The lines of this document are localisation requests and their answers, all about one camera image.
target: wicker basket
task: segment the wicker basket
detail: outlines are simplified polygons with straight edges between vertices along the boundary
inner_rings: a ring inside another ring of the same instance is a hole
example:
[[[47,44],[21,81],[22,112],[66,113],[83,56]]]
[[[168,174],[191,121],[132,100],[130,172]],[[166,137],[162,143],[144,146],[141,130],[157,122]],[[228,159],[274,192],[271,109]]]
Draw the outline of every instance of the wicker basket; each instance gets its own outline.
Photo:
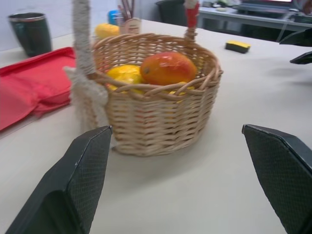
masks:
[[[84,130],[102,126],[107,115],[115,149],[136,156],[168,154],[194,143],[209,118],[222,73],[216,56],[194,42],[195,27],[189,27],[184,38],[127,34],[103,39],[90,49],[89,2],[73,3],[77,68],[67,73]],[[198,12],[197,1],[196,7],[191,13]],[[145,57],[165,51],[188,56],[198,68],[196,79],[185,85],[129,85],[105,74],[114,66],[140,65]],[[107,84],[118,88],[112,91]]]

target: basket handle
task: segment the basket handle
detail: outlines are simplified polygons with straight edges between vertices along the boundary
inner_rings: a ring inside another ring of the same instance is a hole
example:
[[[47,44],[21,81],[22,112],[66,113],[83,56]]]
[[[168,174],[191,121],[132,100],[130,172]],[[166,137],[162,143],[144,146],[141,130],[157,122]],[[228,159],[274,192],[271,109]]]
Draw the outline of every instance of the basket handle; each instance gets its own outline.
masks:
[[[76,67],[86,76],[95,74],[96,68],[90,45],[90,0],[73,0],[74,48]],[[184,35],[187,40],[195,40],[198,15],[198,0],[185,0],[188,29]]]

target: desk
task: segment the desk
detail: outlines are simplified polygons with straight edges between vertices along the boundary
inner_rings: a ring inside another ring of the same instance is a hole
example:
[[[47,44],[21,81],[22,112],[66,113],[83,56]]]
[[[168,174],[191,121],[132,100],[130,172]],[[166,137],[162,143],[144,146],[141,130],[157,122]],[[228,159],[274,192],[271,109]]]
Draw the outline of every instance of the desk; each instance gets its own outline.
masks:
[[[184,30],[142,22],[144,33],[183,36]],[[110,152],[91,234],[286,233],[257,180],[241,128],[244,123],[276,128],[312,147],[311,66],[289,63],[310,49],[197,32],[198,43],[216,53],[225,71],[207,128],[196,144],[172,155]],[[250,43],[249,53],[224,50],[229,39]],[[53,42],[54,48],[73,43],[71,36]],[[20,49],[0,57],[13,55],[15,61],[23,58]],[[1,234],[78,135],[74,108],[68,106],[0,140]]]
[[[237,14],[237,10],[228,8],[226,12],[216,11],[214,8],[200,7],[198,17],[198,27],[203,28],[204,19],[211,20],[224,20],[235,23],[249,24],[254,26],[262,26],[268,28],[282,29],[283,24],[286,22],[284,19],[272,19],[258,16],[248,16]],[[312,24],[288,22],[286,30],[303,31],[311,28]]]

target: table surface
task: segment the table surface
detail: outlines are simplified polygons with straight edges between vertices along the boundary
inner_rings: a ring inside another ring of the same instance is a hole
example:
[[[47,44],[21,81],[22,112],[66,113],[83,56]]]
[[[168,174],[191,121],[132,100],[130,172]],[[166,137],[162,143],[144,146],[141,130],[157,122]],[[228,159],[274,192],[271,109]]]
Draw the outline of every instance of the table surface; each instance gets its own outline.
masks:
[[[285,19],[274,19],[274,18],[269,18],[269,17],[238,14],[237,10],[233,8],[227,8],[227,11],[222,12],[222,11],[217,11],[215,8],[211,8],[211,7],[200,7],[199,12],[203,14],[227,16],[227,17],[232,17],[232,18],[240,18],[244,20],[256,20],[256,21],[280,23],[280,24],[284,24],[286,22]],[[291,21],[287,22],[287,25],[295,25],[295,26],[302,26],[302,27],[308,27],[308,28],[312,27],[312,24],[309,24],[309,23],[299,23],[299,22],[291,22]]]
[[[142,31],[182,36],[185,27],[144,20]],[[172,155],[110,152],[91,234],[286,233],[257,180],[241,128],[279,129],[312,147],[311,66],[289,63],[309,48],[197,32],[197,42],[224,70],[208,126],[196,144]],[[250,43],[249,53],[225,50],[229,39]],[[71,46],[72,36],[53,43],[55,49]],[[0,59],[4,66],[24,55],[14,49]],[[73,106],[21,124],[0,140],[0,233],[79,135]]]

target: white wall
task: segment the white wall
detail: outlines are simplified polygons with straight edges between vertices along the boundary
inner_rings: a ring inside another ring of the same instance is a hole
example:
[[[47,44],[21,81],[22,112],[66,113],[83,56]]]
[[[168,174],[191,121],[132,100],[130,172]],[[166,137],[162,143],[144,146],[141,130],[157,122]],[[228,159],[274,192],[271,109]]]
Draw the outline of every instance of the white wall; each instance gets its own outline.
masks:
[[[158,0],[137,0],[136,13],[146,20],[158,20],[155,2]],[[18,47],[7,16],[22,12],[40,12],[47,15],[52,38],[72,32],[72,0],[1,0],[0,7],[0,51]],[[91,0],[91,25],[107,21],[107,13],[116,9],[117,0]]]

